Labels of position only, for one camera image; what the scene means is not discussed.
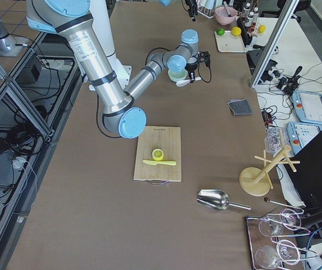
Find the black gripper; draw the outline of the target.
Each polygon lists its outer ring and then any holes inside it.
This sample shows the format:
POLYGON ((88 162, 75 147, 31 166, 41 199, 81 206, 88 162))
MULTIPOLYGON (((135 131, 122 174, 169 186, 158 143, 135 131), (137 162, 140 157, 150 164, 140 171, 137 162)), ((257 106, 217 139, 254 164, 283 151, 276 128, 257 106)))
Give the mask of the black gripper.
POLYGON ((190 11, 190 18, 192 21, 196 21, 196 10, 197 10, 197 1, 196 0, 185 0, 187 5, 187 11, 190 11))
POLYGON ((198 62, 187 63, 185 69, 189 72, 189 83, 194 83, 195 81, 195 70, 198 68, 198 62))

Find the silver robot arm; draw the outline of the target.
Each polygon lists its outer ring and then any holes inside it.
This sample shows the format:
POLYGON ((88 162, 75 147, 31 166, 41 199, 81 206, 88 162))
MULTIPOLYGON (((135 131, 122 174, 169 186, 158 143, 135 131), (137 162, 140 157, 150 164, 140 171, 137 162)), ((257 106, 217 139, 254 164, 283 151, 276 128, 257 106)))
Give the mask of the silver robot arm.
MULTIPOLYGON (((161 3, 163 6, 167 7, 171 0, 159 0, 159 3, 161 3)), ((190 19, 195 22, 196 16, 198 15, 198 6, 197 1, 195 0, 184 0, 181 1, 181 4, 183 6, 183 9, 188 13, 190 19)))
POLYGON ((103 102, 102 124, 122 138, 136 138, 146 126, 145 112, 135 100, 169 69, 181 72, 199 53, 198 33, 187 29, 173 51, 155 53, 128 85, 122 87, 102 45, 112 42, 105 1, 27 1, 28 25, 65 38, 103 102))

